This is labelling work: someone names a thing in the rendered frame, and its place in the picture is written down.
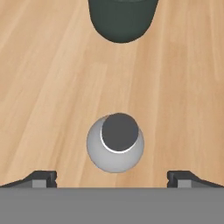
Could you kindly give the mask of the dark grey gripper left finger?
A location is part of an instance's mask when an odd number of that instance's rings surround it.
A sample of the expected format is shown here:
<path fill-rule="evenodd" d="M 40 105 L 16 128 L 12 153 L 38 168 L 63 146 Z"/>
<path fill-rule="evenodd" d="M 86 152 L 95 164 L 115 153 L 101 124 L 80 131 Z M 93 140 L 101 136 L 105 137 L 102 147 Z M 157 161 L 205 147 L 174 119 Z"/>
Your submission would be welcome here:
<path fill-rule="evenodd" d="M 56 179 L 56 171 L 34 171 L 23 179 L 0 185 L 0 188 L 56 188 Z"/>

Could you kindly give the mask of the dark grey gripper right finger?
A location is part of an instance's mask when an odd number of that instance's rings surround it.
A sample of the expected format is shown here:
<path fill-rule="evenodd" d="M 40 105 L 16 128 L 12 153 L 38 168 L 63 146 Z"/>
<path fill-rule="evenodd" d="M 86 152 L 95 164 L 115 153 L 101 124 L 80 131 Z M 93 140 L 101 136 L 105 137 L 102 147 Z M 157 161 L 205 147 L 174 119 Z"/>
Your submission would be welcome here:
<path fill-rule="evenodd" d="M 168 171 L 167 179 L 168 188 L 223 188 L 223 185 L 218 185 L 213 182 L 201 179 L 190 171 Z"/>

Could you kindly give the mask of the white bottle with black cap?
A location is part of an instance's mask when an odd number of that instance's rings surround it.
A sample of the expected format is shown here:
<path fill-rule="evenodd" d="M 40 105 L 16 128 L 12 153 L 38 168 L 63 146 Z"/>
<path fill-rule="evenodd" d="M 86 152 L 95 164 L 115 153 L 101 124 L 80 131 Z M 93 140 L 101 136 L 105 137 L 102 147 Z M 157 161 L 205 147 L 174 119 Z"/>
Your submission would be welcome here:
<path fill-rule="evenodd" d="M 143 132 L 130 115 L 105 115 L 87 133 L 87 153 L 91 161 L 105 172 L 126 172 L 144 154 Z"/>

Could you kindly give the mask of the dark green glass bottle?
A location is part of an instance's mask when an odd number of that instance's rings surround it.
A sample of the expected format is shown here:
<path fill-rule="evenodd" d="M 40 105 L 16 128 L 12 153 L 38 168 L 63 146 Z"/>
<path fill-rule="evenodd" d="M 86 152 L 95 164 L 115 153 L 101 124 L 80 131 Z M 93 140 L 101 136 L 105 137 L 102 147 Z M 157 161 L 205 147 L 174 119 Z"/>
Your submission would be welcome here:
<path fill-rule="evenodd" d="M 158 0 L 88 0 L 96 31 L 114 43 L 129 43 L 149 29 Z"/>

